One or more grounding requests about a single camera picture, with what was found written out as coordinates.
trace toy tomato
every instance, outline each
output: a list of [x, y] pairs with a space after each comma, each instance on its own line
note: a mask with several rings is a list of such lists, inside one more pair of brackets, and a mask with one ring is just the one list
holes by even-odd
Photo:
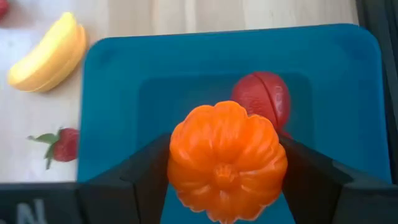
[[284, 81], [271, 72], [253, 72], [235, 85], [231, 99], [249, 114], [268, 118], [282, 131], [290, 115], [290, 95]]
[[286, 168], [271, 122], [233, 101], [195, 108], [170, 140], [170, 183], [213, 222], [255, 220], [278, 198]]

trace plastic toy food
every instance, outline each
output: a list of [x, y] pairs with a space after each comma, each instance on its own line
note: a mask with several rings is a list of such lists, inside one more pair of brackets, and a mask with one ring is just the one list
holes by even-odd
[[35, 138], [29, 136], [28, 139], [50, 144], [45, 154], [47, 159], [46, 168], [50, 168], [51, 160], [59, 162], [69, 162], [77, 158], [77, 146], [79, 140], [79, 131], [73, 128], [60, 129], [57, 135], [52, 133], [42, 134]]
[[284, 81], [271, 72], [254, 72], [240, 79], [231, 99], [243, 106], [248, 114], [268, 118], [281, 131], [290, 115], [290, 95]]
[[278, 198], [286, 168], [271, 122], [233, 101], [195, 108], [170, 140], [170, 183], [213, 222], [255, 220]]
[[0, 20], [4, 17], [7, 11], [8, 11], [7, 0], [0, 0]]
[[10, 69], [8, 82], [22, 91], [50, 90], [72, 72], [85, 49], [84, 28], [66, 12], [39, 45]]

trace teal tray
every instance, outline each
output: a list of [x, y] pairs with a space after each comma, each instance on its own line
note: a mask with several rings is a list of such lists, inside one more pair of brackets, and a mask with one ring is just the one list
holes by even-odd
[[[348, 24], [99, 41], [84, 65], [78, 181], [171, 132], [194, 107], [228, 100], [253, 71], [285, 80], [294, 139], [391, 182], [381, 53]], [[187, 222], [211, 223], [169, 187], [162, 223]], [[257, 222], [294, 222], [283, 195]]]

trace toy strawberry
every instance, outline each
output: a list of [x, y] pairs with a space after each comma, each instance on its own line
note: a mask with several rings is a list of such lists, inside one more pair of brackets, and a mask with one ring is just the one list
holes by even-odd
[[0, 19], [6, 14], [7, 11], [8, 11], [7, 0], [0, 0]]
[[46, 169], [50, 168], [52, 159], [59, 162], [69, 162], [77, 158], [79, 131], [76, 129], [59, 129], [56, 135], [47, 133], [37, 138], [29, 136], [28, 139], [50, 144], [44, 156], [47, 159]]

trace wooden table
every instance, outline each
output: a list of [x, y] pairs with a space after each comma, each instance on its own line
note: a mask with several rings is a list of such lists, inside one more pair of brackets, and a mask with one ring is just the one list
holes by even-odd
[[45, 144], [29, 135], [79, 126], [81, 69], [48, 93], [11, 88], [7, 71], [71, 11], [90, 43], [114, 36], [358, 23], [354, 0], [9, 0], [0, 22], [0, 182], [76, 179], [77, 161], [45, 170]]

